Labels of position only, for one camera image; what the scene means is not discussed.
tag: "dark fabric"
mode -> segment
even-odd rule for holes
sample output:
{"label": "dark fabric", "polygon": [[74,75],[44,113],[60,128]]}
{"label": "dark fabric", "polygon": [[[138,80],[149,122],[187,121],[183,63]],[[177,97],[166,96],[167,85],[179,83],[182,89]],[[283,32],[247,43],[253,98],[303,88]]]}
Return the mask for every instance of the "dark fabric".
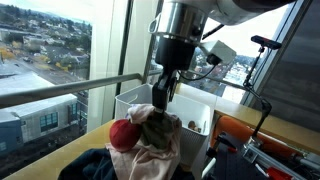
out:
{"label": "dark fabric", "polygon": [[[62,169],[58,180],[116,180],[109,150],[89,149]],[[172,180],[194,180],[191,172],[178,166]]]}

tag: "pink fabric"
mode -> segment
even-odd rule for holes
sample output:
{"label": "pink fabric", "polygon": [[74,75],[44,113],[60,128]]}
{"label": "pink fabric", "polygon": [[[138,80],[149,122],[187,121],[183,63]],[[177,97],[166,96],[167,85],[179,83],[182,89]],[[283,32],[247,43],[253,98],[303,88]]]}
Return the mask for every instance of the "pink fabric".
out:
{"label": "pink fabric", "polygon": [[[148,115],[152,112],[153,106],[151,105],[141,105],[128,111],[129,115],[133,117],[133,123],[146,121]],[[143,146],[139,141],[130,151],[120,153],[110,143],[106,144],[119,180],[171,179],[180,162],[182,123],[174,115],[166,114],[166,116],[170,118],[174,125],[174,132],[166,150],[157,150],[152,145]]]}

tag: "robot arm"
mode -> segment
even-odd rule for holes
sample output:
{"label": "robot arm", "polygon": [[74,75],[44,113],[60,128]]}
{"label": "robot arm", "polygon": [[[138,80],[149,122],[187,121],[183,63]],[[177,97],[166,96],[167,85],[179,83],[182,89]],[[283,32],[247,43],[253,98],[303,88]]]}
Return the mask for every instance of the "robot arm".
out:
{"label": "robot arm", "polygon": [[160,37],[155,61],[163,66],[152,90],[156,114],[161,115],[173,97],[177,70],[188,70],[208,18],[237,25],[293,1],[164,0],[162,12],[149,26],[150,33]]}

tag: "table surface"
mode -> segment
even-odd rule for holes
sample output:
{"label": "table surface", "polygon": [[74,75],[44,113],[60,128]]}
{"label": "table surface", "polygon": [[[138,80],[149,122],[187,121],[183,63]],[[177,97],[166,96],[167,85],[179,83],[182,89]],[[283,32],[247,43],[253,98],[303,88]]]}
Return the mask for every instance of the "table surface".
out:
{"label": "table surface", "polygon": [[[185,84],[178,84],[176,93],[209,105],[214,109],[212,114],[229,115],[250,127],[255,127],[261,117],[259,111],[222,99]],[[85,134],[6,179],[57,179],[60,171],[84,151],[90,148],[102,148],[105,143],[110,142],[109,129],[113,122],[114,121],[110,121]],[[285,143],[320,154],[320,133],[318,132],[273,116],[268,116],[261,127],[261,131]]]}

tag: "white bin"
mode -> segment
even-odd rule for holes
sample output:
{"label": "white bin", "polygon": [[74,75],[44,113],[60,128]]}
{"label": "white bin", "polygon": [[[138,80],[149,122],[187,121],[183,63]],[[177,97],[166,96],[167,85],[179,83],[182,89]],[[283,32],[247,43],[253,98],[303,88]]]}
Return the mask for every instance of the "white bin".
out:
{"label": "white bin", "polygon": [[[125,118],[132,104],[152,104],[152,86],[144,84],[116,96],[115,119]],[[210,133],[212,124],[210,107],[175,94],[172,102],[168,104],[167,112],[177,115],[182,121],[183,129],[180,139],[181,163],[191,166],[203,142]],[[188,128],[190,121],[194,121],[196,126],[201,128],[200,133]]]}

